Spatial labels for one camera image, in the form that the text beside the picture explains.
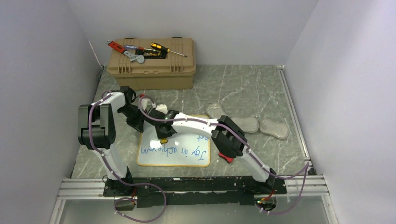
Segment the yellow framed whiteboard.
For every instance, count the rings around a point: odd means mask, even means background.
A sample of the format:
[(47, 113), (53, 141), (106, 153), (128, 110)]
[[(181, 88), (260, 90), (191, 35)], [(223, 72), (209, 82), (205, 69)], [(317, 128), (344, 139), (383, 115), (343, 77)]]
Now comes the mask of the yellow framed whiteboard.
[(210, 138), (193, 133), (177, 133), (162, 142), (155, 127), (144, 122), (137, 164), (162, 167), (207, 167), (210, 164)]

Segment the red bone shaped eraser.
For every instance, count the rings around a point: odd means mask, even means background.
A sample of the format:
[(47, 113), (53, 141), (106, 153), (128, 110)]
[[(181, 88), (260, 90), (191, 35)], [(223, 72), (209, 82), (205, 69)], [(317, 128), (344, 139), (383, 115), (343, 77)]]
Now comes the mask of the red bone shaped eraser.
[(227, 157), (227, 156), (223, 155), (223, 154), (220, 153), (220, 152), (218, 153), (218, 156), (219, 156), (220, 158), (224, 159), (228, 164), (230, 164), (230, 163), (233, 162), (233, 158)]

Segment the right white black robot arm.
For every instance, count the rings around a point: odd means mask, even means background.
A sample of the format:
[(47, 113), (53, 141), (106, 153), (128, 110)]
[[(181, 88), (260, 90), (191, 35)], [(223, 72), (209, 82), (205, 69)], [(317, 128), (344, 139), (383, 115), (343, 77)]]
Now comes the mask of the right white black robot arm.
[(248, 169), (257, 187), (264, 194), (276, 186), (276, 172), (261, 161), (253, 152), (245, 138), (245, 133), (228, 116), (219, 119), (204, 119), (190, 116), (179, 111), (167, 113), (156, 109), (148, 112), (141, 110), (145, 121), (156, 128), (160, 139), (179, 133), (193, 133), (210, 138), (218, 151), (225, 157), (236, 159)]

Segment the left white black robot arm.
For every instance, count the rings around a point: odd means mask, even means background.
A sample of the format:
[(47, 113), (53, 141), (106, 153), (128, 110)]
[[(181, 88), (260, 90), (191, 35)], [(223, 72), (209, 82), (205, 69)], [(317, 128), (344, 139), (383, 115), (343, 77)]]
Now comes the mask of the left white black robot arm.
[(111, 185), (122, 196), (130, 195), (134, 182), (127, 165), (122, 161), (115, 146), (116, 127), (114, 116), (123, 114), (126, 123), (136, 131), (143, 132), (143, 114), (133, 105), (136, 92), (128, 86), (108, 91), (102, 98), (78, 108), (78, 141), (93, 151), (102, 162)]

